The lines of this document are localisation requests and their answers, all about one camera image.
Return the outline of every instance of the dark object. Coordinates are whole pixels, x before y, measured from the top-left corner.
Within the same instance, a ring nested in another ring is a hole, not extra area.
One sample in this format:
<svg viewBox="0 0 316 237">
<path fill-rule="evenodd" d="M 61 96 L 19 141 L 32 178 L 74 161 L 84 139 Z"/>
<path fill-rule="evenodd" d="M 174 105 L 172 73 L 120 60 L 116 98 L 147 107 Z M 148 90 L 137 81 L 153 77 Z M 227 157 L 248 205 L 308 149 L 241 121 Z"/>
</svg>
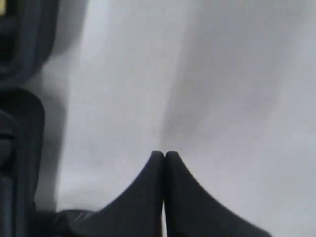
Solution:
<svg viewBox="0 0 316 237">
<path fill-rule="evenodd" d="M 0 97 L 0 236 L 31 237 L 44 109 L 32 94 Z"/>
<path fill-rule="evenodd" d="M 16 86 L 35 73 L 54 44 L 59 0 L 7 0 L 0 17 L 0 88 Z"/>
<path fill-rule="evenodd" d="M 130 187 L 100 212 L 64 211 L 51 217 L 39 215 L 40 220 L 46 219 L 39 225 L 43 227 L 39 236 L 160 237 L 163 163 L 164 155 L 153 152 Z"/>
<path fill-rule="evenodd" d="M 177 152 L 166 155 L 165 188 L 169 237 L 271 237 L 211 197 Z"/>
</svg>

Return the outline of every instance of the white floor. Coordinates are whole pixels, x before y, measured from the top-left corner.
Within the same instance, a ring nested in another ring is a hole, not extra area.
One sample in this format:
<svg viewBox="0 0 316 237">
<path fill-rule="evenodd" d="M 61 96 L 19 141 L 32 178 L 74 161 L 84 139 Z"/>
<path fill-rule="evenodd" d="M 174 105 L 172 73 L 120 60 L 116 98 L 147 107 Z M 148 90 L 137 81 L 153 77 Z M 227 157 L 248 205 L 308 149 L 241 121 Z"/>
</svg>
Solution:
<svg viewBox="0 0 316 237">
<path fill-rule="evenodd" d="M 63 0 L 27 85 L 46 107 L 37 203 L 97 210 L 152 150 L 276 237 L 316 235 L 316 0 Z"/>
</svg>

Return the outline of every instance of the white backdrop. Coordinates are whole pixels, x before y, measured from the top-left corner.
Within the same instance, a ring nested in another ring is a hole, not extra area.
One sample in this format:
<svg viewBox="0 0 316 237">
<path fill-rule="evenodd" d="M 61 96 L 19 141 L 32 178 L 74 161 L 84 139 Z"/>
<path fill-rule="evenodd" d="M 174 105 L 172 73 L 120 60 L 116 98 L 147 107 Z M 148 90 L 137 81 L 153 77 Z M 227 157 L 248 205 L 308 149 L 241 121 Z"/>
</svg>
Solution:
<svg viewBox="0 0 316 237">
<path fill-rule="evenodd" d="M 107 205 L 178 150 L 224 205 L 316 235 L 316 0 L 63 0 L 37 203 Z"/>
</svg>

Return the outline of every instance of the black plastic object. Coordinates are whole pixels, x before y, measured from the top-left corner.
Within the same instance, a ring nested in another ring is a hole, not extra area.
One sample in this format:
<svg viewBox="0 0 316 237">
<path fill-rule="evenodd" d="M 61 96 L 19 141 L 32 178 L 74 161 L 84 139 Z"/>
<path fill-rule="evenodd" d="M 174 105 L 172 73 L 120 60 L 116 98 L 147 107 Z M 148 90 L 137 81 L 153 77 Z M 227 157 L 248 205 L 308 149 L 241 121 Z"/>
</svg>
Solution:
<svg viewBox="0 0 316 237">
<path fill-rule="evenodd" d="M 33 237 L 44 109 L 32 94 L 0 96 L 0 236 Z"/>
<path fill-rule="evenodd" d="M 40 224 L 39 236 L 161 237 L 163 162 L 164 155 L 153 152 L 135 181 L 110 205 L 96 213 L 64 211 L 47 218 L 53 224 Z"/>
<path fill-rule="evenodd" d="M 177 152 L 166 155 L 165 188 L 168 237 L 271 237 L 211 197 Z"/>
<path fill-rule="evenodd" d="M 0 88 L 16 86 L 52 52 L 59 0 L 5 0 L 0 17 Z"/>
</svg>

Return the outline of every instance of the white surface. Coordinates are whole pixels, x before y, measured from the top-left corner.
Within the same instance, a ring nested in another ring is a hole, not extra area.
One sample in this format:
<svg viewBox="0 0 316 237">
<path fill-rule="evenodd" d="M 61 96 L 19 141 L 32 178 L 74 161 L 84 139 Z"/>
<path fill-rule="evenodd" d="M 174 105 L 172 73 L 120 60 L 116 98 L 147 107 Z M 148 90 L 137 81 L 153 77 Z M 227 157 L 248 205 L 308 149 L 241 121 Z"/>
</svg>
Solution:
<svg viewBox="0 0 316 237">
<path fill-rule="evenodd" d="M 102 208 L 151 150 L 179 150 L 234 212 L 315 236 L 315 29 L 316 0 L 64 0 L 29 85 L 47 113 L 38 204 Z"/>
</svg>

